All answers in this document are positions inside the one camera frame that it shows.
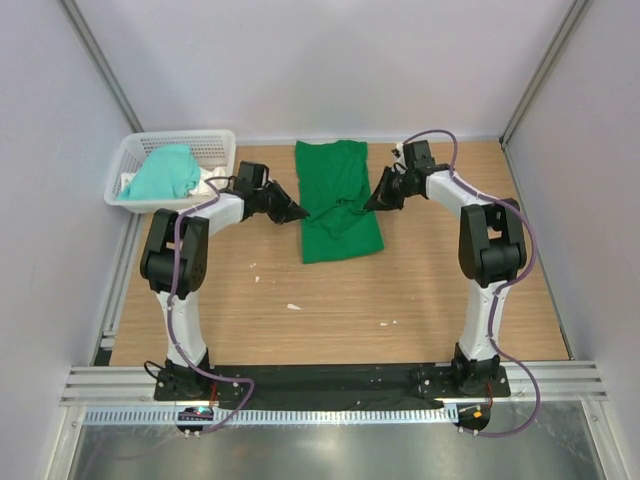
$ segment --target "white plastic basket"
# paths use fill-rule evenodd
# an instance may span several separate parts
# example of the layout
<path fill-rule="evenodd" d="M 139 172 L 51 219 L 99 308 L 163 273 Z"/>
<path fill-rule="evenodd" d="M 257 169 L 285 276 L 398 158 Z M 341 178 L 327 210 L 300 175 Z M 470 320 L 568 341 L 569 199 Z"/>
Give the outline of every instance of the white plastic basket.
<path fill-rule="evenodd" d="M 173 144 L 189 145 L 191 153 L 202 168 L 213 171 L 216 167 L 222 167 L 226 176 L 233 174 L 236 137 L 229 130 L 134 133 L 122 140 L 116 152 L 104 190 L 104 201 L 109 205 L 124 207 L 133 213 L 151 213 L 159 208 L 187 208 L 210 198 L 193 196 L 177 200 L 118 200 L 121 174 L 136 173 L 149 153 L 158 147 Z"/>

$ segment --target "white cloth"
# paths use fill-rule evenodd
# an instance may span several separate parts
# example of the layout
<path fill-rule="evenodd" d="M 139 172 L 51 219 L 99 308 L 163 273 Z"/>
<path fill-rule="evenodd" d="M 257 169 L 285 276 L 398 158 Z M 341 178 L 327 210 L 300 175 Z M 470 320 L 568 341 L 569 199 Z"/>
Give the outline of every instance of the white cloth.
<path fill-rule="evenodd" d="M 133 180 L 133 177 L 135 176 L 136 176 L 135 173 L 121 174 L 120 175 L 120 185 L 121 185 L 120 191 L 127 188 L 127 186 Z M 198 185 L 196 185 L 196 188 L 189 190 L 189 196 L 195 197 L 195 196 L 213 195 L 213 189 L 205 182 L 205 180 L 208 180 L 212 177 L 225 177 L 225 176 L 226 176 L 225 171 L 224 171 L 224 168 L 222 167 L 214 168 L 213 172 L 210 172 L 209 170 L 205 170 L 204 168 L 200 168 L 200 181 L 198 182 Z M 216 186 L 217 189 L 225 188 L 227 186 L 227 180 L 225 180 L 224 178 L 220 180 L 214 180 L 213 184 Z"/>

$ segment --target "white wall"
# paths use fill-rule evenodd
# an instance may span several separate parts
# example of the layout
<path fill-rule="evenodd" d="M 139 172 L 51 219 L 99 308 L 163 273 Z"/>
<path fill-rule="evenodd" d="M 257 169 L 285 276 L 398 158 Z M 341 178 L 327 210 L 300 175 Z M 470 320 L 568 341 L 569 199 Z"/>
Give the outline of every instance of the white wall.
<path fill-rule="evenodd" d="M 497 136 L 571 0 L 78 0 L 147 130 Z"/>
<path fill-rule="evenodd" d="M 56 2 L 4 2 L 0 45 L 0 468 L 31 480 L 95 346 L 126 218 L 102 190 L 129 132 Z"/>
<path fill-rule="evenodd" d="M 593 2 L 511 142 L 570 344 L 596 360 L 636 461 L 639 23 L 637 0 Z"/>

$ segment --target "turquoise towel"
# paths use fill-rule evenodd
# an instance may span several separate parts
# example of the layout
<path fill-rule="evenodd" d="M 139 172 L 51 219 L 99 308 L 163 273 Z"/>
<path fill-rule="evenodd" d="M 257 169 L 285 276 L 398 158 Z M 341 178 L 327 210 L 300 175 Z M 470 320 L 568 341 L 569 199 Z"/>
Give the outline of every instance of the turquoise towel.
<path fill-rule="evenodd" d="M 186 198 L 199 181 L 200 167 L 189 145 L 167 145 L 149 154 L 118 200 Z"/>

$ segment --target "wooden tabletop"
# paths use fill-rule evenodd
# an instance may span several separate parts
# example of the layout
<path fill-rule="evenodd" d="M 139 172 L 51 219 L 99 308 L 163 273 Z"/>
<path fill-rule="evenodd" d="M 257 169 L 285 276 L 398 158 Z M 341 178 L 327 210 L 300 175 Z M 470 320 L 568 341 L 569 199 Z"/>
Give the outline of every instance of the wooden tabletop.
<path fill-rule="evenodd" d="M 372 190 L 390 145 L 369 146 Z M 436 161 L 451 147 L 432 144 Z M 296 200 L 293 146 L 239 147 L 242 160 L 267 164 Z M 457 169 L 498 197 L 515 197 L 497 143 L 462 143 Z M 213 364 L 323 364 L 449 361 L 464 326 L 468 281 L 458 265 L 458 221 L 420 197 L 405 209 L 378 212 L 384 251 L 303 265 L 300 224 L 274 225 L 264 215 L 210 240 L 200 290 L 202 333 Z M 140 250 L 148 228 L 143 229 Z M 163 362 L 167 335 L 160 305 L 135 259 L 112 365 Z M 294 304 L 301 310 L 291 310 Z M 536 266 L 507 298 L 501 346 L 523 360 L 566 359 L 542 271 Z"/>

